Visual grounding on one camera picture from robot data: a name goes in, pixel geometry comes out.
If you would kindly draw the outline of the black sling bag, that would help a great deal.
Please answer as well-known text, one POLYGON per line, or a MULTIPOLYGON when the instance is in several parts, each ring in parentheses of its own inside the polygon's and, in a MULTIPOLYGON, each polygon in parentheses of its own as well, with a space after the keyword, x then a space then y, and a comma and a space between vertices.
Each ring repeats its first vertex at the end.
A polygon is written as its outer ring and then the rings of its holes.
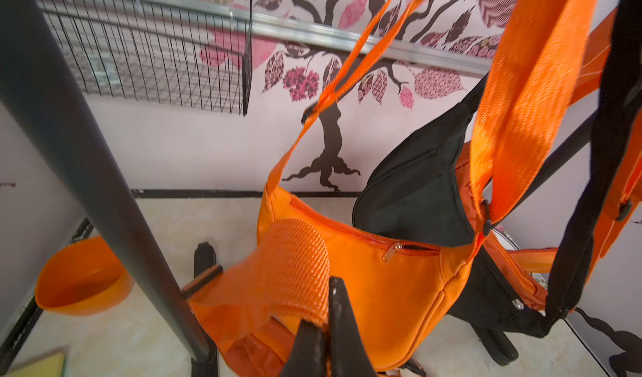
MULTIPOLYGON (((575 310, 590 276, 594 234, 600 213, 641 118, 641 0, 620 0, 610 35, 610 52, 600 78, 600 105, 594 115, 546 159, 534 178, 537 188, 583 146, 591 149, 590 181, 566 228, 547 275, 543 310, 524 305, 488 252, 480 248, 470 277, 450 314, 468 322, 499 365, 518 352, 508 333, 543 338, 575 310)), ((395 249, 421 251, 471 244, 476 226, 456 179, 466 128, 476 114, 485 84, 479 82, 452 109, 411 134, 371 174, 353 210, 353 224, 395 240, 395 249)))

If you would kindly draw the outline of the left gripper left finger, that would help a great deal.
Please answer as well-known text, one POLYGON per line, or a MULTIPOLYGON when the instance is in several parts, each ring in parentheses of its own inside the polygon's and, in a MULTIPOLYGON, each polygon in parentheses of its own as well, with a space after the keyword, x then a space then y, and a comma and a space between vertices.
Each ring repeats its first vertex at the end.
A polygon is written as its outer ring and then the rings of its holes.
POLYGON ((326 337, 321 328, 302 320, 280 377, 325 377, 326 337))

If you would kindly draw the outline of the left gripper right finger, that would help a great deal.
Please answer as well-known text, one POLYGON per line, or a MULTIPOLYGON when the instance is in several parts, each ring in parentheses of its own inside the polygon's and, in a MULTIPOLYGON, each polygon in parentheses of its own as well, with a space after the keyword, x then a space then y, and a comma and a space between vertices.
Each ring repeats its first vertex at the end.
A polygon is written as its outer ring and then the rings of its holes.
POLYGON ((329 350, 332 376, 376 376, 344 280, 336 277, 329 279, 329 350))

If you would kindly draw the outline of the dark orange bag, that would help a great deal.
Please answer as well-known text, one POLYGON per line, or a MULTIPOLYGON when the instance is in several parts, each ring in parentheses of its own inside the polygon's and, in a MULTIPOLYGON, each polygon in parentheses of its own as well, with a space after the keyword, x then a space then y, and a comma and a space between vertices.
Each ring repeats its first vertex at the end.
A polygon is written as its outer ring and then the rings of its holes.
MULTIPOLYGON (((589 41, 583 59, 583 67, 570 101, 571 104, 584 99, 599 87, 602 71, 610 52, 610 35, 616 13, 617 11, 613 10, 588 37, 589 41)), ((608 250, 622 232, 625 223, 631 217, 630 214, 623 215, 623 219, 619 221, 617 219, 619 212, 623 211, 628 203, 632 205, 631 209, 635 210, 641 200, 640 117, 634 122, 632 132, 625 157, 617 171, 595 228, 594 251, 590 260, 590 272, 593 271, 595 264, 608 253, 608 250)), ((469 173, 470 144, 466 142, 456 163, 456 179, 466 214, 473 218, 475 210, 471 201, 469 173)), ((532 277, 523 274, 523 270, 508 256, 494 233, 483 243, 483 249, 488 252, 491 260, 498 266, 501 275, 508 280, 508 283, 517 292, 524 305, 533 310, 543 310, 548 290, 543 289, 532 277)))
POLYGON ((199 324, 239 376, 277 376, 299 322, 329 327, 329 252, 298 219, 276 221, 246 260, 188 301, 199 324))

